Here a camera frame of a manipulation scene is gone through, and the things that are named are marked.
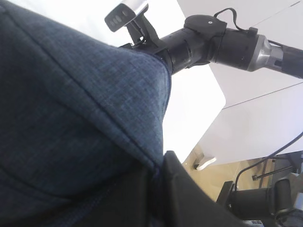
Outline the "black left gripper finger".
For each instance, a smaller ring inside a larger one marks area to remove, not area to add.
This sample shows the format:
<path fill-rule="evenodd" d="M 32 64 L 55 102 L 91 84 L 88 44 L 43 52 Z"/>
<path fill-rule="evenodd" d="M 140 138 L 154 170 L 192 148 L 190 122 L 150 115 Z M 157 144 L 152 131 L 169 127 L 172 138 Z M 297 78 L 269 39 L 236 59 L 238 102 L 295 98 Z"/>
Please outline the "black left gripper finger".
<path fill-rule="evenodd" d="M 151 182 L 153 227 L 242 227 L 244 223 L 211 200 L 168 151 Z"/>

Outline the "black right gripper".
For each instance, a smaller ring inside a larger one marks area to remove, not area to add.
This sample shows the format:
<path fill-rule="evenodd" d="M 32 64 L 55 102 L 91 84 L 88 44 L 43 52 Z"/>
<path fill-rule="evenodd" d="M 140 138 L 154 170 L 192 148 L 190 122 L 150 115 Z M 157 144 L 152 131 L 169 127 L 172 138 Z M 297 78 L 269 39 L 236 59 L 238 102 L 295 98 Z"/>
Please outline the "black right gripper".
<path fill-rule="evenodd" d="M 170 71 L 170 55 L 166 48 L 157 47 L 153 44 L 149 44 L 147 42 L 138 43 L 138 44 L 124 44 L 120 46 L 120 48 L 125 48 L 128 50 L 133 50 L 137 52 L 143 52 L 152 56 L 155 56 L 159 60 L 161 60 L 165 66 L 167 67 L 168 71 Z"/>

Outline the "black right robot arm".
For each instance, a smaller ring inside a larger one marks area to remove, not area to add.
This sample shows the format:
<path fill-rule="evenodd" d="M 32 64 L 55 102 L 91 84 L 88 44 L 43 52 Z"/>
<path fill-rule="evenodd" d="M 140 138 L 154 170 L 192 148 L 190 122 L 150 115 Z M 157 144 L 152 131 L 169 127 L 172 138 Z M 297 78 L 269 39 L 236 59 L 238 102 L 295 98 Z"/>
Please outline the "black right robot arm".
<path fill-rule="evenodd" d="M 302 50 L 272 42 L 253 27 L 235 30 L 216 17 L 193 15 L 182 29 L 163 38 L 144 16 L 127 28 L 134 44 L 124 48 L 157 55 L 171 74 L 214 62 L 249 72 L 267 68 L 303 77 Z"/>

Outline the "black robot base arm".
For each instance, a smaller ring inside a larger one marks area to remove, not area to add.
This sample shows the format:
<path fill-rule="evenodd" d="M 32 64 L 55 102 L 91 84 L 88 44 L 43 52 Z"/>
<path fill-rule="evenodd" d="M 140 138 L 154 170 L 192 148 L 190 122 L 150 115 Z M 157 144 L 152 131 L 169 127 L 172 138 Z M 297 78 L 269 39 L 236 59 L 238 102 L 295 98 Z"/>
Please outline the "black robot base arm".
<path fill-rule="evenodd" d="M 216 201 L 248 227 L 301 227 L 303 210 L 291 197 L 289 179 L 282 178 L 269 188 L 236 190 L 233 181 L 223 184 Z"/>

